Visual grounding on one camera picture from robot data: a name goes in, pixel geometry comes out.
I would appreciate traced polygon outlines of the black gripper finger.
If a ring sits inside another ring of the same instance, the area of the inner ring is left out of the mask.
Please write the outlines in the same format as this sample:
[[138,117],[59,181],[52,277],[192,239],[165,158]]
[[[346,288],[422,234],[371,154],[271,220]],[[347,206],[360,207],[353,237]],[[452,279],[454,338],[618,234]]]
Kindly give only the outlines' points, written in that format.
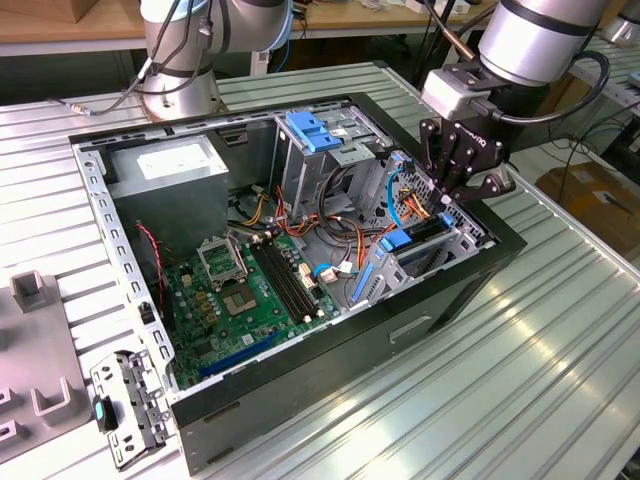
[[448,159],[448,170],[442,180],[442,193],[458,203],[494,198],[515,189],[495,172],[507,158],[504,149],[476,151],[466,148]]
[[425,119],[419,131],[423,169],[442,193],[452,193],[461,172],[461,124]]

